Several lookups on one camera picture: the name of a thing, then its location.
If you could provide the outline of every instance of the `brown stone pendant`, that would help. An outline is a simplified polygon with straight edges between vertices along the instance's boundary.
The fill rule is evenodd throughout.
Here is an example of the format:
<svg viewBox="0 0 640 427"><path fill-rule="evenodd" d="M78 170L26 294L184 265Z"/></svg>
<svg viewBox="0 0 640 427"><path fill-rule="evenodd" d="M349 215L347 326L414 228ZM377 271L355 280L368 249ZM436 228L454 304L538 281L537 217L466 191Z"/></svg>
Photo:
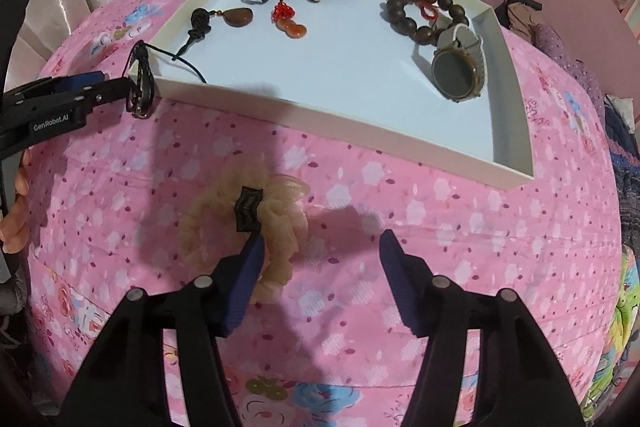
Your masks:
<svg viewBox="0 0 640 427"><path fill-rule="evenodd" d="M254 12L250 8L233 8L231 10L218 10L215 14L222 17L233 28L243 28L254 20Z"/></svg>
<svg viewBox="0 0 640 427"><path fill-rule="evenodd" d="M296 24L292 19L278 19L276 28L285 32L291 39L300 39L306 35L306 26Z"/></svg>

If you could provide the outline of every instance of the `screw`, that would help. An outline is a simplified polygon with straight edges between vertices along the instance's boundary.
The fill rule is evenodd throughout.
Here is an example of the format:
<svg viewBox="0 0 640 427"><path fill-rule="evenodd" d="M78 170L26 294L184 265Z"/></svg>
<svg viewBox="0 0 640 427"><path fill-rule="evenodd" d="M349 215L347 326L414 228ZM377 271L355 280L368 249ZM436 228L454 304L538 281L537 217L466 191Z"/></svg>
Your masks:
<svg viewBox="0 0 640 427"><path fill-rule="evenodd" d="M502 297L507 302L515 302L518 298L518 294L509 288L505 288L500 291L500 297Z"/></svg>
<svg viewBox="0 0 640 427"><path fill-rule="evenodd" d="M142 288L132 288L127 292L127 299L130 301L139 301L145 295L145 291Z"/></svg>
<svg viewBox="0 0 640 427"><path fill-rule="evenodd" d="M436 275L436 277L431 279L431 284L436 286L436 288L444 289L449 287L449 285L451 284L451 281L449 280L448 277L445 277L444 275Z"/></svg>
<svg viewBox="0 0 640 427"><path fill-rule="evenodd" d="M196 279L193 281L193 285L196 286L196 288L201 288L201 289L208 288L212 284L213 284L213 279L208 275L201 275L200 277L196 277Z"/></svg>

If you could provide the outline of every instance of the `wooden bead bracelet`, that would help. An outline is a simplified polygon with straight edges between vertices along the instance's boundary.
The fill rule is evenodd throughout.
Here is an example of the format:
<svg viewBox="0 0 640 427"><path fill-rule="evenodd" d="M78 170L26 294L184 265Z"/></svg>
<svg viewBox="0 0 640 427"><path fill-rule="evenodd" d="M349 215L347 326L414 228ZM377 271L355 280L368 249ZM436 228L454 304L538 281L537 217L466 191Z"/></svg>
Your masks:
<svg viewBox="0 0 640 427"><path fill-rule="evenodd" d="M386 2L386 18L398 33L411 37L417 44L421 46L432 44L435 46L438 44L438 38L444 29L434 30L431 26L420 26L418 28L416 21L406 16L404 7L408 4L416 4L420 7L420 13L425 19L434 21L438 18L438 9L434 6L436 3L440 8L449 12L449 16L452 19L449 27L456 24L469 26L465 9L459 4L453 4L453 0L388 0Z"/></svg>

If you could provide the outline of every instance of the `pink bed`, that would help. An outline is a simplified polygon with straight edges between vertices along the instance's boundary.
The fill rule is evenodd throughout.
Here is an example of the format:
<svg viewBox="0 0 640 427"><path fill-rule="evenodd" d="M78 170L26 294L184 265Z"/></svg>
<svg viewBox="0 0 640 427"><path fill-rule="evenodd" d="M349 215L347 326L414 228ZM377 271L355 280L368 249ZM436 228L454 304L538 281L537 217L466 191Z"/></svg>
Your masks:
<svg viewBox="0 0 640 427"><path fill-rule="evenodd" d="M92 14L42 74L92 64L119 75L184 0L114 0ZM251 306L221 342L245 426L399 425L424 341L405 328L378 260L392 228L404 249L464 288L514 287L578 399L596 369L620 273L620 220L593 105L545 55L505 32L529 117L536 180L501 192L302 130L169 101L140 121L112 104L34 154L32 337L40 375L62 399L100 327L132 286L176 289L190 273L177 223L216 173L264 155L311 187L309 238L279 302ZM216 251L216 255L231 252ZM166 338L172 414L187 424L175 341ZM478 369L470 336L458 419Z"/></svg>

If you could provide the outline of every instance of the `human hand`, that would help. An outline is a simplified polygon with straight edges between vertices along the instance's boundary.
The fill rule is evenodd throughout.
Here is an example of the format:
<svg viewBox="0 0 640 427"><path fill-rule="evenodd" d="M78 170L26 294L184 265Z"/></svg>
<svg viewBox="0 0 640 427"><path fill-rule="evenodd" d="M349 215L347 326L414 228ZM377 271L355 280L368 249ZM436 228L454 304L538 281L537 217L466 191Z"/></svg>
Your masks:
<svg viewBox="0 0 640 427"><path fill-rule="evenodd" d="M27 206L26 195L29 193L29 182L27 180L26 166L31 164L31 152L26 150L22 155L21 165L15 177L15 203L9 209L9 213L0 221L0 241L4 253L18 253L27 246L30 230L27 226Z"/></svg>

